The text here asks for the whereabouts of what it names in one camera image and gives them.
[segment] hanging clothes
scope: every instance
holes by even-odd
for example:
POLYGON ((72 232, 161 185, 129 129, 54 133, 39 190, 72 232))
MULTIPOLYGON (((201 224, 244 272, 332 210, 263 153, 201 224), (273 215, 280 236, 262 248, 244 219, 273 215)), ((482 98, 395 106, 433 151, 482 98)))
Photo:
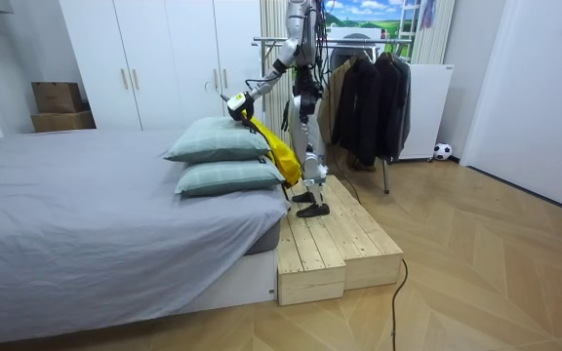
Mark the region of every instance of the hanging clothes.
POLYGON ((343 78, 348 69, 355 63, 355 60, 356 58, 348 59, 331 74, 329 86, 322 95, 322 102, 318 110, 318 126, 324 143, 331 143, 331 134, 333 133, 333 126, 335 126, 338 113, 343 78))
POLYGON ((392 64, 400 72, 401 79, 398 85, 396 119, 391 126, 391 130, 388 130, 387 137, 392 145, 390 156, 394 161, 397 161, 411 130, 411 67, 396 57, 394 57, 392 64))
POLYGON ((354 154, 364 166, 376 159, 381 76, 365 58, 358 58, 344 75, 332 143, 354 154))
POLYGON ((394 66, 392 60, 386 53, 381 54, 375 62, 375 68, 381 75, 381 93, 379 97, 379 122, 377 125, 377 156, 390 159, 393 158, 398 141, 395 130, 398 123, 398 94, 402 73, 394 66))

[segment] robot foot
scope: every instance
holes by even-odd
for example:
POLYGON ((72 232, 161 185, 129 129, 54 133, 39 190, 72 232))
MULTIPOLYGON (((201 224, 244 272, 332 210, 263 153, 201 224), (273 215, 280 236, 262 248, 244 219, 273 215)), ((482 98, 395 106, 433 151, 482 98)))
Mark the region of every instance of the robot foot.
POLYGON ((319 215, 328 215, 330 212, 329 205, 327 204, 322 204, 321 206, 313 204, 306 209, 298 211, 297 216, 300 218, 312 218, 319 215))
POLYGON ((308 191, 305 191, 301 195, 293 196, 292 201, 298 204, 313 204, 315 202, 313 195, 308 191))

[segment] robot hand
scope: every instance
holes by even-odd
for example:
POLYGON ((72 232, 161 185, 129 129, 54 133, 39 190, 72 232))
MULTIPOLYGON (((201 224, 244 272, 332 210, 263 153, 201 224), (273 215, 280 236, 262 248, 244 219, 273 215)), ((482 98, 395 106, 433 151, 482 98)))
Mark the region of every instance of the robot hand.
POLYGON ((240 93, 226 102, 229 115, 236 121, 241 121, 244 117, 253 118, 255 112, 255 100, 249 93, 240 93))

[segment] white bed frame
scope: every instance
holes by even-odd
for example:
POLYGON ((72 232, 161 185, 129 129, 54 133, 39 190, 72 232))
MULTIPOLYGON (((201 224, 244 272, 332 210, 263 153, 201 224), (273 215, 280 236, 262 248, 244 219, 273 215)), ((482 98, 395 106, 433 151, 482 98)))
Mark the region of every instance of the white bed frame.
POLYGON ((240 258, 181 314, 276 299, 277 250, 240 258))

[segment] robot leg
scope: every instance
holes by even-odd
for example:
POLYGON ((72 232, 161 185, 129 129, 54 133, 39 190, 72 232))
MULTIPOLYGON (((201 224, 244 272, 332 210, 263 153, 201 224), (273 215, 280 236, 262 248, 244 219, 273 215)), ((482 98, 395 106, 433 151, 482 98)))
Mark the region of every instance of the robot leg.
POLYGON ((319 156, 320 141, 319 135, 312 134, 312 129, 318 129, 316 116, 302 116, 301 97, 294 97, 290 101, 288 110, 288 120, 290 124, 290 137, 294 152, 301 163, 302 183, 307 188, 307 192, 292 198, 295 202, 311 203, 306 209, 297 212, 299 217, 313 217, 317 215, 328 215, 330 210, 327 204, 323 204, 321 189, 327 178, 327 169, 320 165, 319 156))

